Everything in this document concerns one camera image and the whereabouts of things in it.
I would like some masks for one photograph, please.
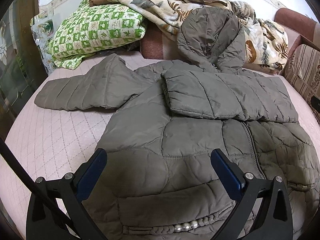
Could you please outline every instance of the green checkered pillow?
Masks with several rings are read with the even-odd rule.
[[[57,67],[76,69],[82,58],[140,40],[146,33],[143,16],[122,4],[89,7],[82,0],[65,19],[49,44]]]

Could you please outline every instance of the black rod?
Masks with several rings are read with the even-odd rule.
[[[73,231],[76,232],[76,229],[73,225],[73,222],[68,216],[62,212],[60,208],[58,208],[51,200],[48,198],[43,192],[39,189],[39,187],[33,182],[31,177],[25,171],[25,169],[21,166],[18,160],[14,157],[13,153],[10,151],[8,146],[4,143],[4,141],[0,138],[0,154],[4,158],[4,160],[8,163],[10,168],[14,171],[14,173],[18,176],[19,179],[23,182],[24,185],[39,198],[44,205],[47,206],[53,213],[55,213],[66,225],[68,225]]]

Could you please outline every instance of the mattress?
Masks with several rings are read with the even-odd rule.
[[[106,53],[102,52],[84,60],[76,70],[56,69],[34,93],[15,120],[5,142],[33,180],[39,176],[47,180],[59,179],[67,172],[75,172],[80,164],[93,154],[113,114],[113,111],[101,108],[69,112],[43,109],[34,104],[35,96],[48,80],[87,73],[106,56]],[[137,51],[118,52],[118,55],[132,70],[160,61],[144,59]],[[299,122],[311,137],[320,157],[320,127],[311,109],[284,77],[275,78],[281,78],[284,82],[299,114]],[[25,238],[30,192],[2,157],[0,177],[0,198]],[[65,211],[62,201],[58,201],[58,204]]]

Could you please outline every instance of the metal screw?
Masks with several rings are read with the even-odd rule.
[[[245,177],[247,178],[247,179],[253,179],[253,174],[252,173],[250,173],[250,172],[247,172],[246,174],[245,174]]]
[[[73,174],[71,172],[69,172],[66,175],[64,175],[65,179],[71,179],[72,177],[73,177]]]
[[[43,180],[43,177],[36,178],[36,183],[40,183],[42,182],[42,180]]]
[[[276,176],[276,181],[282,182],[282,178],[280,176]]]

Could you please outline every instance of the beige blanket with leaf pattern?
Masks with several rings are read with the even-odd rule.
[[[218,6],[234,12],[244,25],[246,63],[281,71],[288,58],[288,36],[281,25],[270,20],[256,19],[251,5],[229,0],[106,0],[121,3],[155,23],[170,39],[195,8]]]

